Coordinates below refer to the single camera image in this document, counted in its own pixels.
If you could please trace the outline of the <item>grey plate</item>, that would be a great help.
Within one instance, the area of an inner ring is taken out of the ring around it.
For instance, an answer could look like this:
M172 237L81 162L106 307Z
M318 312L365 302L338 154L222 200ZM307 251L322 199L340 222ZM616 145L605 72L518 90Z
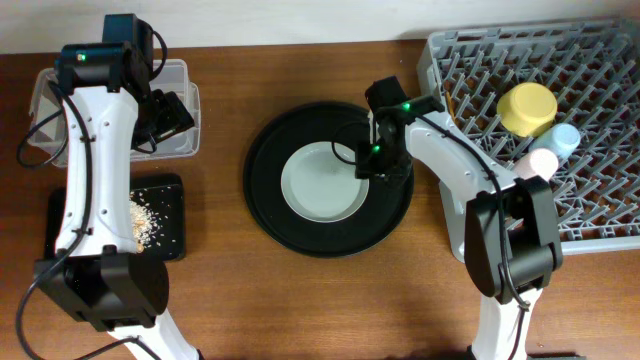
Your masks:
M369 181L355 177L355 152L329 141L307 144L286 161L282 195L291 210L316 223L333 223L354 215L369 193Z

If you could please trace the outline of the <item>wooden chopstick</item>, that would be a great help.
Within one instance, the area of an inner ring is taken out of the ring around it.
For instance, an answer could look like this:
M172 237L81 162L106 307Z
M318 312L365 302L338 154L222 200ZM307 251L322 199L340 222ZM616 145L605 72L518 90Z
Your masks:
M451 116L452 121L455 123L456 122L455 106L454 106L453 99L448 91L445 91L445 99L448 107L448 112Z

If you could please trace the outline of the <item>food scraps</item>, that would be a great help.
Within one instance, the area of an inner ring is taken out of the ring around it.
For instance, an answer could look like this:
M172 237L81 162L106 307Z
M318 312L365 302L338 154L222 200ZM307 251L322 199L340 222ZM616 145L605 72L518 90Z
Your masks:
M151 208L142 192L129 193L129 212L132 233L137 244L137 252L143 253L147 249L162 247L165 243L174 245L177 240L170 234L170 219Z

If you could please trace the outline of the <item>yellow bowl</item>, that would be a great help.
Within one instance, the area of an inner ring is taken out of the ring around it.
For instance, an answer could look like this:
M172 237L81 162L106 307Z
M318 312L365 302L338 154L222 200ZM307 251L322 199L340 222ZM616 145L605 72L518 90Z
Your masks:
M505 93L498 101L496 114L502 126L518 137L538 137L555 119L558 103L545 86L525 82Z

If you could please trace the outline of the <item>pink cup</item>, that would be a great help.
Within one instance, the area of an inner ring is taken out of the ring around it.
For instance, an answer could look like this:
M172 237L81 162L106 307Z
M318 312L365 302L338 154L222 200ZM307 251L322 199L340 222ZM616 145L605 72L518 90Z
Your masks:
M536 176L549 181L559 168L556 155L546 148L537 148L518 160L512 171L523 179Z

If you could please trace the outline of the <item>blue cup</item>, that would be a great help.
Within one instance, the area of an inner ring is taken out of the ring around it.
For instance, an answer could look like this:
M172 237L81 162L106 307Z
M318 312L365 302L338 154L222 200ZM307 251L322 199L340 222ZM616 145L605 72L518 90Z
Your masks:
M565 160L578 148L580 143L581 134L579 130L571 124L561 123L537 137L529 146L529 150L548 149L559 160Z

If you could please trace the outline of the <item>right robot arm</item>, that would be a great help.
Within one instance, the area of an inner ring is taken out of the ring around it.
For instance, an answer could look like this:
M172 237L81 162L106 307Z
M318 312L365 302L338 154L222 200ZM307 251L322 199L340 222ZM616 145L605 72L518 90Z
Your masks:
M525 359L532 312L563 264L550 178L555 163L533 174L508 170L457 128L440 100L408 97L396 77L365 92L368 140L356 148L355 175L400 185L415 160L448 187L465 210L463 257L481 294L472 359Z

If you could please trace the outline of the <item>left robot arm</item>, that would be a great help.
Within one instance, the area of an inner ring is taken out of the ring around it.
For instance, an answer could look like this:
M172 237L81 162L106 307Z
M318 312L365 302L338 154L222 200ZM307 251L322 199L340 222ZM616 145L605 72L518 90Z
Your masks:
M67 45L57 58L50 87L67 126L66 198L32 288L139 359L197 359L168 309L166 265L139 251L130 217L131 152L195 124L176 94L151 86L160 40L137 16L110 14L100 42Z

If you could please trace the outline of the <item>grey dishwasher rack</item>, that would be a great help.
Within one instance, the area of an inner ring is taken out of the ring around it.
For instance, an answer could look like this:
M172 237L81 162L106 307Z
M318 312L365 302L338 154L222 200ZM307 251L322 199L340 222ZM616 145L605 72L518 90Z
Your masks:
M639 246L639 24L608 19L448 30L430 34L417 65L420 89L447 107L487 155L511 168L529 149L500 123L498 100L534 82L551 90L556 119L578 148L551 179L565 254Z

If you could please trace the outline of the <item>round black serving tray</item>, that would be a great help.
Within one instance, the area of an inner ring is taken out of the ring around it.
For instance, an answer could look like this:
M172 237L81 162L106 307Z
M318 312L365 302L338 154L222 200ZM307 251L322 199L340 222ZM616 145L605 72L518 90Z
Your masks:
M414 192L414 174L405 183L369 181L369 193L352 216L316 223L297 215L281 191L288 158L301 147L329 141L354 152L368 136L365 109L344 102L316 102L293 108L270 121L252 143L244 164L243 191L259 226L282 246L306 256L337 258L381 242L403 220Z

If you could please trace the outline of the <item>black rectangular tray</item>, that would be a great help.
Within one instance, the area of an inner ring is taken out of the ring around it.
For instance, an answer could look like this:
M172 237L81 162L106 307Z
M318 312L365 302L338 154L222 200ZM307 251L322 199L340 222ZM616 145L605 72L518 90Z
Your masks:
M130 192L142 192L142 197L151 203L151 208L170 219L170 234L177 243L165 243L162 247L145 250L142 254L161 258L163 261L178 261L186 254L186 224L184 189L177 174L158 174L134 178Z

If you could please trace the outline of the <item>clear plastic bin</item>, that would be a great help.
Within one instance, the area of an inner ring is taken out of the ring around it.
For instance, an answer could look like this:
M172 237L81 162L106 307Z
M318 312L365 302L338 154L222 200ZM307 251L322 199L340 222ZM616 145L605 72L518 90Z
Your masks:
M30 128L42 122L47 116L60 109L47 83L56 81L53 68L43 69L36 79L32 93L29 115L32 117ZM161 142L153 154L143 154L132 150L132 162L165 160L195 155L200 147L201 111L197 85L189 80L188 67L181 59L168 59L160 75L150 82L151 89L163 92L175 92L195 120L195 126L185 132ZM44 125L27 143L53 155L62 145L66 126L64 117L58 116Z

